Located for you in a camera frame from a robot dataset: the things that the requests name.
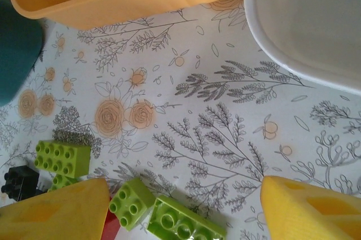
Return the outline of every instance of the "orange flower print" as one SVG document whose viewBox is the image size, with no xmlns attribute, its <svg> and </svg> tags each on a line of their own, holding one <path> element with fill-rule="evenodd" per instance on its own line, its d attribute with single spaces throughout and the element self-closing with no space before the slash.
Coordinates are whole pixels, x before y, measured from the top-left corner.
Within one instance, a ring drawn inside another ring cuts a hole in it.
<svg viewBox="0 0 361 240">
<path fill-rule="evenodd" d="M 54 80 L 55 77 L 55 70 L 54 68 L 49 68 L 46 69 L 46 73 L 45 73 L 45 80 L 47 82 Z"/>
<path fill-rule="evenodd" d="M 73 89 L 74 82 L 76 81 L 76 78 L 69 78 L 69 68 L 67 69 L 67 72 L 64 72 L 63 77 L 63 90 L 67 93 L 69 96 L 70 93 L 76 95 L 75 90 Z"/>
<path fill-rule="evenodd" d="M 27 89 L 19 97 L 19 115 L 23 119 L 31 118 L 37 108 L 37 97 L 33 90 Z"/>
<path fill-rule="evenodd" d="M 293 150 L 290 146 L 282 146 L 280 145 L 280 150 L 275 151 L 275 153 L 280 154 L 285 160 L 289 161 L 288 156 L 290 156 L 293 153 Z"/>
<path fill-rule="evenodd" d="M 258 133 L 262 131 L 263 138 L 272 140 L 277 136 L 278 125 L 277 123 L 270 121 L 271 114 L 267 115 L 264 120 L 264 125 L 258 127 L 253 133 Z"/>
<path fill-rule="evenodd" d="M 214 10 L 233 10 L 237 8 L 243 0 L 218 0 L 210 4 Z"/>
<path fill-rule="evenodd" d="M 56 33 L 56 41 L 52 45 L 52 47 L 56 48 L 55 59 L 60 56 L 60 54 L 64 51 L 65 47 L 65 38 L 63 34 Z"/>
<path fill-rule="evenodd" d="M 138 68 L 136 71 L 133 70 L 130 82 L 133 87 L 144 84 L 147 79 L 147 70 L 144 68 Z"/>
<path fill-rule="evenodd" d="M 133 127 L 144 129 L 152 123 L 153 109 L 149 102 L 136 103 L 125 111 L 125 118 Z"/>
<path fill-rule="evenodd" d="M 273 121 L 268 121 L 265 123 L 263 129 L 263 136 L 267 139 L 274 139 L 277 136 L 278 125 Z"/>
<path fill-rule="evenodd" d="M 176 49 L 172 48 L 173 54 L 175 57 L 171 60 L 168 66 L 172 66 L 173 64 L 177 67 L 181 67 L 185 63 L 184 55 L 186 55 L 189 52 L 189 49 L 187 51 L 182 52 L 181 54 L 178 54 Z"/>
<path fill-rule="evenodd" d="M 104 101 L 95 113 L 95 125 L 105 137 L 115 137 L 122 129 L 124 109 L 118 101 Z"/>
<path fill-rule="evenodd" d="M 86 61 L 84 60 L 84 52 L 83 51 L 79 51 L 77 56 L 74 57 L 74 59 L 76 59 L 75 64 L 77 64 L 78 62 L 86 63 Z"/>
<path fill-rule="evenodd" d="M 52 94 L 44 95 L 39 101 L 39 111 L 44 116 L 49 116 L 54 110 L 55 100 Z"/>
</svg>

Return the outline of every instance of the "teal plastic container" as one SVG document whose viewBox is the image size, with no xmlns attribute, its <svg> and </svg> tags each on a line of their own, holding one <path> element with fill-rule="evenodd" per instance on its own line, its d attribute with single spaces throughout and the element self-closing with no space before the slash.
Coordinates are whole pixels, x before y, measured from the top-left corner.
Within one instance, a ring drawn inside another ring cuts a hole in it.
<svg viewBox="0 0 361 240">
<path fill-rule="evenodd" d="M 18 14 L 0 0 L 0 106 L 9 103 L 37 60 L 43 41 L 38 21 Z"/>
</svg>

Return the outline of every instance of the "black block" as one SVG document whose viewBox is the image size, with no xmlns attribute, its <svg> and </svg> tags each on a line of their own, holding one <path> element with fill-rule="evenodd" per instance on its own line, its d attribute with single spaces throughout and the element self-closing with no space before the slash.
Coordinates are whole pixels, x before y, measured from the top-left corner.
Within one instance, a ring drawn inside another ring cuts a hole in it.
<svg viewBox="0 0 361 240">
<path fill-rule="evenodd" d="M 4 179 L 6 183 L 1 187 L 1 192 L 6 193 L 10 199 L 18 202 L 37 195 L 39 173 L 26 165 L 10 168 Z"/>
</svg>

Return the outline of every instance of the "white plastic bowl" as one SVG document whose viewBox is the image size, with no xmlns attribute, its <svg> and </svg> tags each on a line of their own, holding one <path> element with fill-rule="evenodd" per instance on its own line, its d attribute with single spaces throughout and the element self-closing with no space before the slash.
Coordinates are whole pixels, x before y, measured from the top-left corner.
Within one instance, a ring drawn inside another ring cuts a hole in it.
<svg viewBox="0 0 361 240">
<path fill-rule="evenodd" d="M 361 95 L 361 0 L 245 0 L 250 30 L 283 68 Z"/>
</svg>

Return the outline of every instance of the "botanical pattern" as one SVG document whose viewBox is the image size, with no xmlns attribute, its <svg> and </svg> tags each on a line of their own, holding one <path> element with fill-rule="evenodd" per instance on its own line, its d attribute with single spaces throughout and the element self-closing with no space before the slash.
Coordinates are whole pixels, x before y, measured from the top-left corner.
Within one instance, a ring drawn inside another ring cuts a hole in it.
<svg viewBox="0 0 361 240">
<path fill-rule="evenodd" d="M 94 158 L 100 156 L 102 140 L 95 137 L 90 124 L 80 122 L 79 112 L 74 106 L 61 107 L 53 123 L 56 126 L 53 131 L 54 140 L 91 146 Z"/>
<path fill-rule="evenodd" d="M 231 60 L 226 60 L 226 63 L 227 65 L 221 65 L 221 71 L 214 73 L 221 75 L 220 79 L 209 81 L 207 75 L 193 73 L 188 76 L 185 83 L 177 86 L 175 95 L 184 94 L 187 98 L 198 94 L 198 98 L 208 102 L 221 99 L 226 94 L 234 98 L 234 103 L 255 101 L 256 104 L 263 104 L 277 98 L 278 87 L 308 87 L 298 76 L 280 70 L 280 66 L 274 62 L 260 62 L 261 67 L 256 68 Z M 259 73 L 264 73 L 268 77 L 258 76 Z"/>
<path fill-rule="evenodd" d="M 292 170 L 302 175 L 297 180 L 349 195 L 361 194 L 361 175 L 356 186 L 344 174 L 332 177 L 335 168 L 349 166 L 361 160 L 360 140 L 350 141 L 346 147 L 342 147 L 338 142 L 339 139 L 338 134 L 327 135 L 326 131 L 322 131 L 320 136 L 315 137 L 319 145 L 316 149 L 318 158 L 314 162 L 297 161 L 296 164 L 290 166 Z M 316 176 L 320 175 L 320 171 L 324 174 L 322 178 Z"/>
<path fill-rule="evenodd" d="M 195 212 L 208 217 L 212 210 L 229 207 L 236 213 L 260 187 L 268 166 L 253 143 L 248 142 L 248 152 L 242 150 L 241 142 L 246 134 L 243 121 L 238 114 L 232 117 L 228 108 L 219 103 L 216 108 L 208 106 L 205 114 L 199 114 L 199 126 L 191 127 L 187 118 L 168 123 L 169 129 L 183 138 L 179 145 L 169 133 L 154 134 L 153 141 L 161 146 L 155 157 L 163 162 L 164 169 L 188 160 L 192 178 L 186 190 Z M 206 178 L 212 179 L 211 184 L 202 184 L 201 179 Z M 230 197 L 229 188 L 238 195 Z"/>
<path fill-rule="evenodd" d="M 312 108 L 310 117 L 320 125 L 335 127 L 337 121 L 345 122 L 345 133 L 361 133 L 361 111 L 356 116 L 351 115 L 351 109 L 348 107 L 339 107 L 330 101 L 322 101 Z"/>
<path fill-rule="evenodd" d="M 18 125 L 9 118 L 9 110 L 11 109 L 11 104 L 0 107 L 0 143 L 2 150 L 7 150 L 19 133 Z"/>
<path fill-rule="evenodd" d="M 243 0 L 219 0 L 209 4 L 212 10 L 219 11 L 212 21 L 218 22 L 218 30 L 221 32 L 221 23 L 224 21 L 229 27 L 240 24 L 242 29 L 247 25 L 246 13 Z"/>
<path fill-rule="evenodd" d="M 94 132 L 103 137 L 102 144 L 109 146 L 108 153 L 116 154 L 117 158 L 127 158 L 129 152 L 146 149 L 149 142 L 133 143 L 131 138 L 138 130 L 151 126 L 155 113 L 166 114 L 167 108 L 180 106 L 169 102 L 157 106 L 146 100 L 146 91 L 138 88 L 146 83 L 147 73 L 145 68 L 140 67 L 132 70 L 130 79 L 126 81 L 119 78 L 116 84 L 109 81 L 95 84 L 96 91 L 105 100 L 96 109 Z"/>
<path fill-rule="evenodd" d="M 270 239 L 264 176 L 361 197 L 360 97 L 270 61 L 246 27 L 243 0 L 88 31 L 42 24 L 33 70 L 0 107 L 1 175 L 33 167 L 41 139 L 88 145 L 87 178 L 105 178 L 111 194 L 139 177 L 232 240 Z M 53 175 L 40 174 L 45 190 Z M 11 202 L 0 194 L 0 205 Z M 121 238 L 148 239 L 147 222 Z"/>
<path fill-rule="evenodd" d="M 19 128 L 27 135 L 43 133 L 47 131 L 48 125 L 42 124 L 43 117 L 52 115 L 55 106 L 61 106 L 70 100 L 55 98 L 50 91 L 51 83 L 55 77 L 54 68 L 48 68 L 44 75 L 30 75 L 25 82 L 25 89 L 20 93 L 17 105 L 14 107 L 20 120 L 17 122 Z"/>
<path fill-rule="evenodd" d="M 125 53 L 142 53 L 147 50 L 157 52 L 171 41 L 171 29 L 195 20 L 184 18 L 183 11 L 172 12 L 171 23 L 155 23 L 154 18 L 141 18 L 89 31 L 79 31 L 78 39 L 96 45 L 98 57 L 94 63 L 98 71 L 109 71 L 118 62 L 118 57 Z"/>
</svg>

